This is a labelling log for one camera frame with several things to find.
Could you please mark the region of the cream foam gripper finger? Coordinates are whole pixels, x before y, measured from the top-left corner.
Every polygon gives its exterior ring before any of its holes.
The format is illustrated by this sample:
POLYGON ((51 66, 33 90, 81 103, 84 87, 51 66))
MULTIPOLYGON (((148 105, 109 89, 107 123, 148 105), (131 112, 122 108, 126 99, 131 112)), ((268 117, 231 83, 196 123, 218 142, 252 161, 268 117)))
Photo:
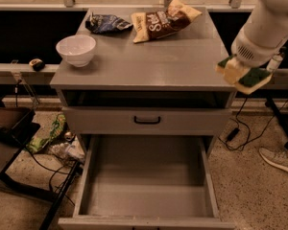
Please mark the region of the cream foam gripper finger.
POLYGON ((224 79, 229 84, 235 84, 250 70, 251 68, 240 62, 237 57, 233 57, 226 63, 224 69, 224 79))

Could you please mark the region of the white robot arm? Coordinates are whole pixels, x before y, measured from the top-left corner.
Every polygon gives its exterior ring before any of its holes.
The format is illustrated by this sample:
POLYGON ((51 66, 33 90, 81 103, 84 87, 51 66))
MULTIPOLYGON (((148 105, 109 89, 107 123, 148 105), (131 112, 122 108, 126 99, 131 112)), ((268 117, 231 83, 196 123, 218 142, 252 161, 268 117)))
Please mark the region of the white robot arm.
POLYGON ((231 44, 224 79, 235 84, 252 68, 268 62, 288 40, 288 0, 258 0, 231 44))

